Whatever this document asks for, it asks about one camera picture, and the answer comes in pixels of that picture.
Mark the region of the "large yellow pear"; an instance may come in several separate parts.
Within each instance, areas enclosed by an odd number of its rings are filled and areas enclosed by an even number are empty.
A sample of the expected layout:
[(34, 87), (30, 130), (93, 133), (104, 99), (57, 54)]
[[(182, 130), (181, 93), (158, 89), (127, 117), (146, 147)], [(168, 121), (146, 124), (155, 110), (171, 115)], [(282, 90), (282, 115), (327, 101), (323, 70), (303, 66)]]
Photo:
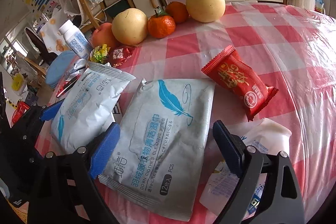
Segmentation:
[(189, 15), (202, 23), (220, 19), (226, 10), (225, 0), (186, 0)]

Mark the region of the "red snack packet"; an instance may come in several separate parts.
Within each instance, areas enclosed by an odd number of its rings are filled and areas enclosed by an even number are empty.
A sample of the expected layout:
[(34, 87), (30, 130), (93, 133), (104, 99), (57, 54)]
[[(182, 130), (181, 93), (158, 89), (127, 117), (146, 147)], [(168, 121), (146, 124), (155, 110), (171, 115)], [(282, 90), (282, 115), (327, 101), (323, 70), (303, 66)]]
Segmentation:
[(266, 85), (250, 66), (242, 62), (232, 45), (225, 47), (201, 71), (239, 98), (249, 121), (278, 92), (278, 88)]

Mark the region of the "white yogurt bottle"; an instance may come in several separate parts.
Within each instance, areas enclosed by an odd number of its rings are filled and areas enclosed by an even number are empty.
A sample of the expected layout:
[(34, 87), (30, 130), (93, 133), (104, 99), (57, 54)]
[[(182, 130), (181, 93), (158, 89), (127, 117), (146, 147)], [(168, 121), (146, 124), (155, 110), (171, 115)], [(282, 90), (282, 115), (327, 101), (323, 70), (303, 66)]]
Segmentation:
[(67, 20), (59, 28), (59, 32), (62, 34), (67, 46), (70, 47), (70, 49), (74, 51), (78, 57), (85, 60), (89, 59), (93, 48), (84, 34), (72, 23), (71, 20)]

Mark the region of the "large wet wipes pack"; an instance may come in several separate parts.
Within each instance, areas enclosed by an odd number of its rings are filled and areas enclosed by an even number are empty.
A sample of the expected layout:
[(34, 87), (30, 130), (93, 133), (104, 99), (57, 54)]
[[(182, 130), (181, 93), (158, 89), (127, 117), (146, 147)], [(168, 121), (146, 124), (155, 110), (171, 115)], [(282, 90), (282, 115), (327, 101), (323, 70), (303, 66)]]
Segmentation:
[(207, 79), (142, 80), (99, 181), (155, 214), (189, 221), (214, 89)]

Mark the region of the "yellow green candy wrapper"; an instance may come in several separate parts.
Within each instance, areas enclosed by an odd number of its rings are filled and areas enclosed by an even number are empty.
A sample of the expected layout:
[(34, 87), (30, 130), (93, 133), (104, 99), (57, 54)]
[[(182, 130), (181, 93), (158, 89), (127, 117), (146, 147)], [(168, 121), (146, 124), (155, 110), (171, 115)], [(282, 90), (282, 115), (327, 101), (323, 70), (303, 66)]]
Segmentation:
[(106, 64), (108, 62), (110, 47), (106, 44), (96, 46), (90, 53), (89, 60), (93, 63)]

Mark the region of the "rear orange tangerine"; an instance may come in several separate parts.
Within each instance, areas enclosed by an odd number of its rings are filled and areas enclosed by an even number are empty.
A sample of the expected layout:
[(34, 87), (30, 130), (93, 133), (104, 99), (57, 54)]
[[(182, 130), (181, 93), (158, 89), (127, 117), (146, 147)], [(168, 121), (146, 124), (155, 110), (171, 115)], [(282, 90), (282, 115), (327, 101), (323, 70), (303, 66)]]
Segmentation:
[(189, 13), (186, 5), (181, 2), (173, 1), (169, 3), (165, 9), (165, 12), (171, 16), (176, 24), (182, 24), (189, 19)]

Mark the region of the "orange tangerine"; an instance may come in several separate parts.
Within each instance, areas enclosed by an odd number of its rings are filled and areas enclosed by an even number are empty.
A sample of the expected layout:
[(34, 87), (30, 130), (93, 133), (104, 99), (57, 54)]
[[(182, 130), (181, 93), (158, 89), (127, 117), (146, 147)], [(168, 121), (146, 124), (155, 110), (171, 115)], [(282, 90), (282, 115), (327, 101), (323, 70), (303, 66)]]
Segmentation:
[(149, 34), (157, 39), (171, 35), (176, 28), (174, 19), (160, 7), (155, 9), (155, 14), (150, 17), (147, 23)]
[(173, 1), (169, 3), (165, 9), (165, 12), (171, 16), (176, 24), (182, 24), (189, 19), (189, 13), (186, 5), (181, 2)]

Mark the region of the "wooden chair with towel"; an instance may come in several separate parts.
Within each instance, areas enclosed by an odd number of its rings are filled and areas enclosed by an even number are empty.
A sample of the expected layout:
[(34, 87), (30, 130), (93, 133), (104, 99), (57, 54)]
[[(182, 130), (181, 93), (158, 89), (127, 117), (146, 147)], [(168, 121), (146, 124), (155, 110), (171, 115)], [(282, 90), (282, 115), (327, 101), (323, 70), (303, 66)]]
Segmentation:
[(81, 28), (90, 26), (98, 29), (102, 23), (106, 22), (104, 0), (77, 0), (77, 2), (81, 15)]

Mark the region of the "pink checkered tablecloth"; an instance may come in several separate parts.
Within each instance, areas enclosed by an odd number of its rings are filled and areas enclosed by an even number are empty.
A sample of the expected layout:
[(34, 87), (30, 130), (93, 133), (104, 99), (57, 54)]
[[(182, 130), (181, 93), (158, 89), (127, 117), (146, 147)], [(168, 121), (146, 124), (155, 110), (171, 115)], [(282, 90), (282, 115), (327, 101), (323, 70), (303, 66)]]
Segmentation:
[(142, 79), (202, 79), (202, 67), (230, 45), (278, 88), (256, 119), (290, 129), (289, 155), (309, 221), (335, 184), (333, 18), (294, 6), (233, 2), (215, 22), (188, 20), (167, 38), (148, 37), (121, 66), (135, 77), (120, 97), (121, 110)]

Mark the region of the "front orange tangerine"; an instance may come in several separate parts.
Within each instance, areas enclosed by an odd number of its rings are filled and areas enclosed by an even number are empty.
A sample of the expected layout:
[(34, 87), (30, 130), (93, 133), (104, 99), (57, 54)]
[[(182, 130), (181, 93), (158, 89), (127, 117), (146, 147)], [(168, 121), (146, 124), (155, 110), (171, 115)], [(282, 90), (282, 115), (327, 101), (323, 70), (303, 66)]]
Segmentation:
[(147, 23), (149, 34), (157, 39), (171, 35), (176, 28), (174, 19), (160, 7), (155, 9), (155, 14), (150, 17)]

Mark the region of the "red apple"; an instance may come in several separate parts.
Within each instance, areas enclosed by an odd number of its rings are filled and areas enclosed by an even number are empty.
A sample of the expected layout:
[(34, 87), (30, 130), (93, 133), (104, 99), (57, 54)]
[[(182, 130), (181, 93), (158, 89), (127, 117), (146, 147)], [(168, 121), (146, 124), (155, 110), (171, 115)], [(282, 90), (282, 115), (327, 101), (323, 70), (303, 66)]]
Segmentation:
[(114, 37), (112, 32), (112, 23), (103, 23), (98, 29), (94, 30), (91, 38), (92, 47), (102, 46), (106, 44), (112, 50), (117, 48), (120, 43)]

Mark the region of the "blue cushioned stool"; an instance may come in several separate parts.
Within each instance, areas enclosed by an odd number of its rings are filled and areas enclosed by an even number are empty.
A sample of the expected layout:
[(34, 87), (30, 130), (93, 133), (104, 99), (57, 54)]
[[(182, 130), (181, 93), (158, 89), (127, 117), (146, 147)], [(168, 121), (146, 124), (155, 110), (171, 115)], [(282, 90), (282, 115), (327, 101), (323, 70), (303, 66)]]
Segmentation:
[(77, 60), (78, 56), (72, 50), (60, 53), (47, 69), (46, 84), (52, 89), (56, 88), (61, 78)]

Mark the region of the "dark red candy wrapper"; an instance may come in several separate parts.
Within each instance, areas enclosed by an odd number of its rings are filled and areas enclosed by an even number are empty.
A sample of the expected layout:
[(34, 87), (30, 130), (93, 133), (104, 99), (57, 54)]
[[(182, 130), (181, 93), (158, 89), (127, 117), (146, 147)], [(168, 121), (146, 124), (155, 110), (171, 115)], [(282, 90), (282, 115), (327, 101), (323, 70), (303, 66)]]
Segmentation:
[(108, 57), (108, 63), (115, 68), (123, 65), (123, 63), (132, 57), (135, 49), (136, 47), (132, 46), (120, 46), (111, 50)]

